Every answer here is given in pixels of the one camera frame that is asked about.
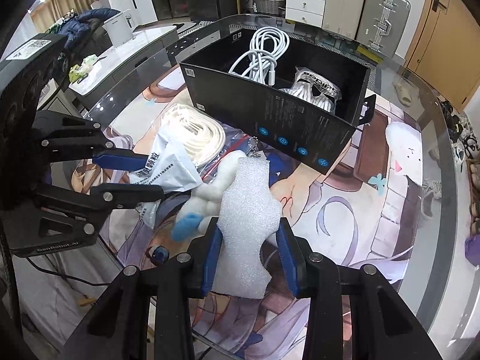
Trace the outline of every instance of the white countertop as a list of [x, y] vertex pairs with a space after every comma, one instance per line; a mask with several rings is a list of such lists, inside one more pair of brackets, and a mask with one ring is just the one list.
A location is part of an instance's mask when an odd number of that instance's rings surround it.
[[135, 54], [138, 54], [148, 44], [156, 41], [169, 32], [175, 31], [175, 26], [148, 28], [133, 34], [133, 39], [122, 44], [119, 47], [113, 46], [98, 55], [98, 58], [106, 57], [98, 61], [93, 69], [88, 73], [80, 84], [75, 81], [70, 84], [69, 88], [77, 92], [81, 96], [88, 95], [92, 92], [105, 78], [112, 74], [123, 62], [128, 61]]

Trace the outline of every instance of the anime desk mat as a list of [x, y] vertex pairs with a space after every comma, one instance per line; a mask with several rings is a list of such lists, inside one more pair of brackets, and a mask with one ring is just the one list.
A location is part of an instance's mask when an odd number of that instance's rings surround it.
[[[117, 147], [149, 154], [158, 130], [156, 121], [173, 98], [168, 96], [152, 97], [151, 91], [144, 91], [118, 115], [105, 134]], [[173, 102], [177, 101], [191, 102], [188, 91], [179, 92]], [[238, 149], [247, 138], [234, 129], [226, 135], [224, 154]], [[270, 191], [282, 203], [283, 215], [295, 235], [306, 238], [314, 251], [337, 264], [354, 268], [365, 263], [377, 266], [399, 288], [420, 212], [428, 216], [428, 210], [421, 210], [420, 200], [421, 136], [410, 116], [377, 96], [373, 120], [357, 129], [328, 175], [321, 175], [261, 142], [254, 150], [270, 162]], [[200, 171], [205, 181], [212, 179], [213, 173], [212, 169]], [[128, 174], [99, 169], [85, 161], [72, 178], [75, 190], [84, 193], [102, 182], [128, 183]], [[114, 210], [100, 236], [124, 266], [150, 268], [152, 263], [145, 254], [150, 245], [164, 246], [170, 256], [188, 248], [190, 240], [177, 243], [169, 237], [176, 213], [187, 199], [188, 196], [179, 195], [163, 202], [153, 229], [143, 223], [136, 210]], [[205, 299], [191, 299], [193, 330], [232, 357], [299, 360], [310, 300], [297, 300], [288, 290], [274, 245], [266, 241], [260, 258], [272, 276], [265, 297], [245, 299], [209, 293]], [[343, 299], [343, 321], [344, 358], [351, 359], [348, 296]]]

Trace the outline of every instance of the pile of clothes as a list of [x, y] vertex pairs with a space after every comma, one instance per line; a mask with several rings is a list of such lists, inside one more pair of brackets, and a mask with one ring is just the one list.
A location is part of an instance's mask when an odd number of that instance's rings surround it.
[[65, 48], [73, 51], [77, 45], [95, 31], [103, 22], [120, 11], [111, 8], [92, 9], [76, 14], [73, 10], [57, 20], [46, 33], [57, 33], [68, 37]]

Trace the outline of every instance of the blue circular icon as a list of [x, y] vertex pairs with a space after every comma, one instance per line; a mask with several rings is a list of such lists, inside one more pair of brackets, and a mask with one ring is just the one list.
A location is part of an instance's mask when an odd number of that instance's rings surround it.
[[318, 165], [321, 167], [327, 167], [328, 166], [328, 161], [324, 158], [319, 158], [318, 159]]

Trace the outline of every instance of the purple object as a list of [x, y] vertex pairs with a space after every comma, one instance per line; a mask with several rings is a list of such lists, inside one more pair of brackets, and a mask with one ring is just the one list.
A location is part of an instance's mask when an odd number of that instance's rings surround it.
[[465, 241], [465, 257], [473, 265], [480, 266], [480, 234]]

